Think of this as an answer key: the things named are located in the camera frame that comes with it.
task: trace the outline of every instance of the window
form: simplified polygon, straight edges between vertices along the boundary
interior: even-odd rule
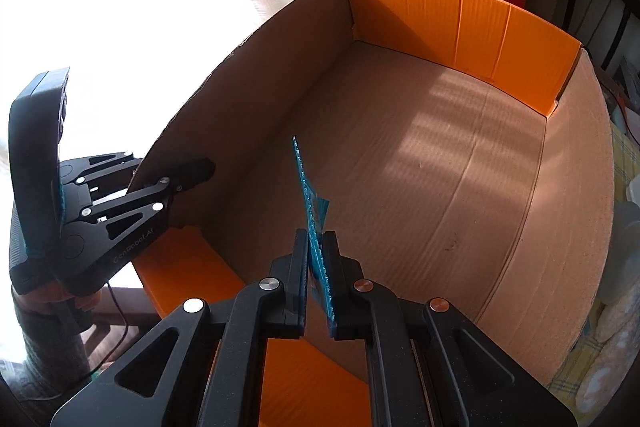
[[[251,0],[0,0],[0,21],[0,139],[6,142],[9,108],[22,88],[37,73],[71,66],[60,157],[73,158],[124,150],[145,155],[260,15]],[[0,155],[5,252],[12,200]],[[9,287],[8,270],[1,269],[0,359],[21,361]]]

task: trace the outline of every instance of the white container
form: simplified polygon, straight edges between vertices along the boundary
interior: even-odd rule
[[[633,178],[626,186],[626,201],[633,201],[640,206],[640,175]]]
[[[616,201],[609,255],[602,272],[598,298],[614,304],[640,277],[640,206]]]

